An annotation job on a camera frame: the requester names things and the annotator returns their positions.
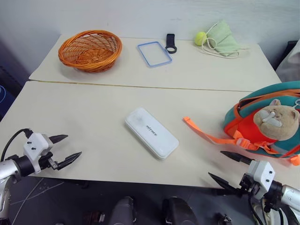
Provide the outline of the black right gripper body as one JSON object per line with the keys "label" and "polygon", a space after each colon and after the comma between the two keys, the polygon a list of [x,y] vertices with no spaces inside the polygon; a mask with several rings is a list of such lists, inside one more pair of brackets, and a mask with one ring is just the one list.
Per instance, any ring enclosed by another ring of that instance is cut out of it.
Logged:
{"label": "black right gripper body", "polygon": [[239,185],[240,185],[240,189],[238,193],[240,195],[248,194],[248,193],[250,193],[251,195],[257,195],[257,193],[260,190],[259,182],[255,181],[253,175],[249,173],[245,173],[242,176]]}

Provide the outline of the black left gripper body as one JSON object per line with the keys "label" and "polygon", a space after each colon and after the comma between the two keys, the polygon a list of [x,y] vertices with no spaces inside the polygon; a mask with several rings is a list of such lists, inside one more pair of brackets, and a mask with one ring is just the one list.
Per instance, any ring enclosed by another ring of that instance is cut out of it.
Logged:
{"label": "black left gripper body", "polygon": [[50,137],[48,137],[47,135],[42,135],[42,136],[46,140],[47,147],[45,148],[45,150],[42,150],[41,157],[38,160],[40,169],[43,170],[51,167],[52,169],[57,170],[58,163],[52,159],[53,154],[51,153],[51,149],[53,145],[59,141],[59,136],[58,135],[50,136]]}

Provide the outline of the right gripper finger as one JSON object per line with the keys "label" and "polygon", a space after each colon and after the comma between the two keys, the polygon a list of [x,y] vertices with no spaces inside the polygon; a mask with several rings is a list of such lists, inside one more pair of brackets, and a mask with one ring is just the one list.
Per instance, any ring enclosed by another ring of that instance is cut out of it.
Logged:
{"label": "right gripper finger", "polygon": [[228,181],[226,181],[210,172],[208,174],[218,185],[220,185],[224,189],[229,190],[229,191],[240,191],[239,188],[235,188],[235,187],[231,186]]}
{"label": "right gripper finger", "polygon": [[230,159],[237,161],[237,162],[243,162],[247,165],[251,164],[251,162],[253,161],[251,158],[248,158],[244,155],[241,155],[239,153],[235,153],[235,152],[229,152],[229,151],[221,151],[221,153],[227,157],[229,157]]}

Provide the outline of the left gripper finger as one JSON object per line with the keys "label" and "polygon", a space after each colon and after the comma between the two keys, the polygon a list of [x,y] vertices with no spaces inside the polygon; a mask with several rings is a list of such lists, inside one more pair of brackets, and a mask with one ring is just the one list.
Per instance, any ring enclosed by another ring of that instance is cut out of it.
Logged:
{"label": "left gripper finger", "polygon": [[57,170],[61,170],[61,169],[65,168],[66,166],[70,165],[77,158],[79,158],[81,154],[82,154],[82,152],[78,152],[78,153],[74,153],[74,154],[66,157],[64,161],[57,163]]}
{"label": "left gripper finger", "polygon": [[53,144],[62,141],[63,139],[67,138],[68,135],[54,135],[50,137],[50,140]]}

